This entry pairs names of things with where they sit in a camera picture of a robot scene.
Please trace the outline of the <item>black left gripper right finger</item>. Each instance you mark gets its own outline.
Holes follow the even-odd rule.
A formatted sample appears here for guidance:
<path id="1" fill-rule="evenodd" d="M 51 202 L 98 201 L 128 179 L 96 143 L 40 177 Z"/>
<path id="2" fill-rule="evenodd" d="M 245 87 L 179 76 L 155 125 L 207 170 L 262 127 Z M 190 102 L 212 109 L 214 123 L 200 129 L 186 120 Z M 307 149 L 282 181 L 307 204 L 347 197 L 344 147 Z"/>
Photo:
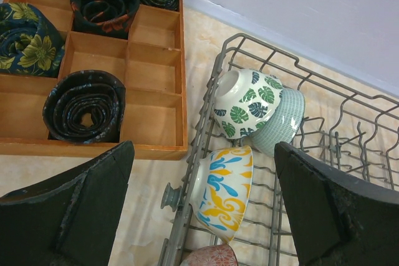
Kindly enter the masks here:
<path id="1" fill-rule="evenodd" d="M 274 161 L 300 265 L 398 265 L 398 192 L 280 142 Z"/>

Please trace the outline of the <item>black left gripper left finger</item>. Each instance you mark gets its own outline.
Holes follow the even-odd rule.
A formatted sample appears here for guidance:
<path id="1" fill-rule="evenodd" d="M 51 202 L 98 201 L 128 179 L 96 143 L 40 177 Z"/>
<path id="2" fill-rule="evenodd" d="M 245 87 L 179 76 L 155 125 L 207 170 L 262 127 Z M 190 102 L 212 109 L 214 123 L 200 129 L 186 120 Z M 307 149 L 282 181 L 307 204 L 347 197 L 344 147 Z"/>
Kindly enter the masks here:
<path id="1" fill-rule="evenodd" d="M 107 265 L 135 150 L 90 161 L 1 197 L 1 265 Z"/>

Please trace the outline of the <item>pink floral bowl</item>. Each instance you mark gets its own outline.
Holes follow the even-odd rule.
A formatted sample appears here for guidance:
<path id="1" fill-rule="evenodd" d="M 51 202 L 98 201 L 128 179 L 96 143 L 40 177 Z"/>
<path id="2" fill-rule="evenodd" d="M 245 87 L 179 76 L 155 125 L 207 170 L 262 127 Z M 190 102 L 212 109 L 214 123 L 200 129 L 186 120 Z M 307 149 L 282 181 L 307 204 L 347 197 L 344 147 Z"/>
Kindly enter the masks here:
<path id="1" fill-rule="evenodd" d="M 181 266 L 237 266 L 234 250 L 228 244 L 212 245 L 192 251 Z"/>

